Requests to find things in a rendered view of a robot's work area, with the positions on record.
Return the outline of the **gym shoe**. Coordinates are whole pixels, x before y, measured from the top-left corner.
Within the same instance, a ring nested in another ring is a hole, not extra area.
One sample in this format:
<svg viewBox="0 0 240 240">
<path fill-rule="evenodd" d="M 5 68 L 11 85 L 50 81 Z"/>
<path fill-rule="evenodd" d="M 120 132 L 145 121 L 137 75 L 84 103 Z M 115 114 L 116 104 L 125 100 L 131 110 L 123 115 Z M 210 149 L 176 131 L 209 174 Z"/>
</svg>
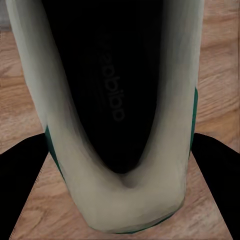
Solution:
<svg viewBox="0 0 240 240">
<path fill-rule="evenodd" d="M 5 0 L 48 150 L 89 227 L 134 234 L 186 200 L 204 0 Z"/>
</svg>

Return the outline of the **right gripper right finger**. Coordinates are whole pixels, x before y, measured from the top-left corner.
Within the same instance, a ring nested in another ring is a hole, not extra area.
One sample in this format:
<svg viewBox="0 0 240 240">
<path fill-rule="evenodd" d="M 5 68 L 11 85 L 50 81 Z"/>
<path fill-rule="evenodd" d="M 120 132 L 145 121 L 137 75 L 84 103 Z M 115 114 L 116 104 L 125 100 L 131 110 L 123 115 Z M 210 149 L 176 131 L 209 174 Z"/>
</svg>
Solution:
<svg viewBox="0 0 240 240">
<path fill-rule="evenodd" d="M 240 153 L 200 133 L 194 134 L 191 151 L 233 240 L 240 240 Z"/>
</svg>

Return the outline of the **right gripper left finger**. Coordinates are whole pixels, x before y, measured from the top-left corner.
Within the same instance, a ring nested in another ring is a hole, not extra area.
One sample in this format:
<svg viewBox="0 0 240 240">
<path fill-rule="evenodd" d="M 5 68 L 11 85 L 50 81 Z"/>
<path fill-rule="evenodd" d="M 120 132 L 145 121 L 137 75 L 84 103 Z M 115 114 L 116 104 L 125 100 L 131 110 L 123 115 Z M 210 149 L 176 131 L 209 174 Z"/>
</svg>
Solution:
<svg viewBox="0 0 240 240">
<path fill-rule="evenodd" d="M 0 155 L 0 240 L 9 240 L 49 152 L 41 133 Z"/>
</svg>

